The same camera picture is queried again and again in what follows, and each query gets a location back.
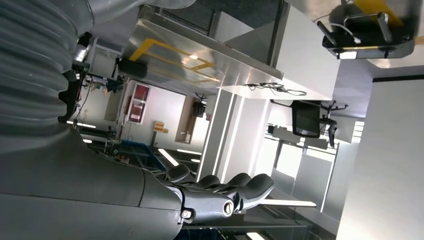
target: cabinet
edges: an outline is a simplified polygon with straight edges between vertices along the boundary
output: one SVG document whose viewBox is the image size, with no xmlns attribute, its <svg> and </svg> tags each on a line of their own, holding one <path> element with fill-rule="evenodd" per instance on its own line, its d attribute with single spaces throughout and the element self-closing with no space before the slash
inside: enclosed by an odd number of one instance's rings
<svg viewBox="0 0 424 240">
<path fill-rule="evenodd" d="M 126 123 L 143 124 L 149 91 L 149 87 L 140 83 L 135 84 L 132 95 L 129 96 L 126 106 Z"/>
</svg>

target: machine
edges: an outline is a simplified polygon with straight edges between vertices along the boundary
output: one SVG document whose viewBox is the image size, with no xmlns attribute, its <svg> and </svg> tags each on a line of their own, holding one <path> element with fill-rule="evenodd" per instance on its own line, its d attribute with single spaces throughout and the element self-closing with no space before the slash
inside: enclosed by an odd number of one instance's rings
<svg viewBox="0 0 424 240">
<path fill-rule="evenodd" d="M 58 122 L 80 36 L 141 4 L 193 2 L 0 0 L 0 239 L 170 240 L 183 222 L 228 218 L 269 194 L 266 175 L 217 192 L 160 182 L 94 153 Z"/>
</svg>

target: black cable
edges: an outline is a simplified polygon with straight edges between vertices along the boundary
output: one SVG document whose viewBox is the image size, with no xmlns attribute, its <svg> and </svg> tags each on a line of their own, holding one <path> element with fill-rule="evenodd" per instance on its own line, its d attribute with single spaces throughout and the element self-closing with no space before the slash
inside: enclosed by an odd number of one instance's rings
<svg viewBox="0 0 424 240">
<path fill-rule="evenodd" d="M 299 224 L 298 221 L 296 221 L 296 208 L 293 209 L 293 220 L 295 223 Z"/>
<path fill-rule="evenodd" d="M 256 89 L 270 89 L 271 92 L 275 95 L 278 96 L 275 92 L 277 93 L 284 93 L 284 94 L 290 94 L 293 96 L 306 96 L 307 93 L 305 91 L 301 91 L 301 90 L 293 90 L 293 89 L 286 89 L 284 87 L 284 85 L 279 84 L 279 83 L 275 83 L 275 82 L 270 82 L 270 83 L 251 83 L 251 84 L 245 84 L 245 86 L 249 87 L 249 89 L 251 91 L 254 91 Z"/>
<path fill-rule="evenodd" d="M 90 84 L 88 85 L 87 95 L 85 96 L 84 102 L 82 103 L 81 107 L 79 108 L 78 114 L 76 115 L 75 119 L 78 119 L 78 117 L 81 114 L 81 110 L 83 110 L 83 107 L 86 104 L 87 99 L 89 98 L 90 88 L 92 87 L 92 83 L 93 83 L 93 79 L 91 79 Z"/>
<path fill-rule="evenodd" d="M 330 16 L 330 14 L 331 14 L 331 13 L 329 13 L 329 14 L 325 14 L 325 15 L 322 15 L 322 16 L 320 16 L 320 17 L 316 18 L 315 20 L 313 20 L 312 22 L 313 22 L 313 23 L 315 23 L 316 21 L 318 21 L 318 20 L 320 20 L 320 19 L 323 19 L 323 18 L 325 18 L 325 17 Z"/>
<path fill-rule="evenodd" d="M 192 235 L 190 234 L 190 230 L 185 227 L 185 230 L 187 230 L 188 233 L 188 240 L 192 240 Z"/>
</svg>

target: ceiling light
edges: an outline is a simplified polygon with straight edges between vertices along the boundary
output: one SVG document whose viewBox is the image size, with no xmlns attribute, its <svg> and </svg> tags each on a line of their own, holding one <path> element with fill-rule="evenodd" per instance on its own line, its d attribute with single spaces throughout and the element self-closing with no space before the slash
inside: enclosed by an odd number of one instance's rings
<svg viewBox="0 0 424 240">
<path fill-rule="evenodd" d="M 73 121 L 66 121 L 67 124 L 74 124 Z M 78 122 L 76 125 L 81 126 L 81 127 L 86 127 L 86 128 L 91 128 L 91 129 L 95 129 L 96 126 L 93 125 L 89 125 L 89 124 L 84 124 L 84 123 L 80 123 Z"/>
<path fill-rule="evenodd" d="M 169 154 L 165 149 L 159 148 L 159 153 L 161 153 L 172 165 L 178 166 L 179 163 Z"/>
<path fill-rule="evenodd" d="M 202 155 L 202 153 L 196 152 L 196 151 L 188 151 L 188 150 L 182 150 L 182 149 L 177 149 L 177 151 L 180 153 L 186 153 L 186 154 Z"/>
<path fill-rule="evenodd" d="M 77 125 L 78 126 L 83 126 L 83 127 L 86 127 L 86 128 L 91 128 L 91 129 L 95 129 L 96 128 L 96 126 L 88 125 L 88 124 L 84 124 L 84 123 L 77 123 Z"/>
<path fill-rule="evenodd" d="M 316 207 L 317 205 L 311 201 L 296 201 L 296 200 L 276 200 L 264 199 L 260 202 L 262 205 L 278 205 L 289 207 Z"/>
<path fill-rule="evenodd" d="M 358 53 L 356 51 L 345 51 L 339 54 L 340 59 L 356 59 Z"/>
<path fill-rule="evenodd" d="M 246 235 L 249 237 L 250 240 L 265 240 L 259 233 L 257 232 L 248 232 Z"/>
</svg>

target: metal screw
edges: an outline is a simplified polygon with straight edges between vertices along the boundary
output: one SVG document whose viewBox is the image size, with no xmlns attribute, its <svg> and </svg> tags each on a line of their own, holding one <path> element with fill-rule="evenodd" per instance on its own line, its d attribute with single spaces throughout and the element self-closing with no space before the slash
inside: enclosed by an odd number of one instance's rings
<svg viewBox="0 0 424 240">
<path fill-rule="evenodd" d="M 189 210 L 184 210 L 184 211 L 182 211 L 182 213 L 181 213 L 181 217 L 182 217 L 183 219 L 190 219 L 190 218 L 192 217 L 192 212 L 191 212 L 191 211 L 189 211 Z"/>
</svg>

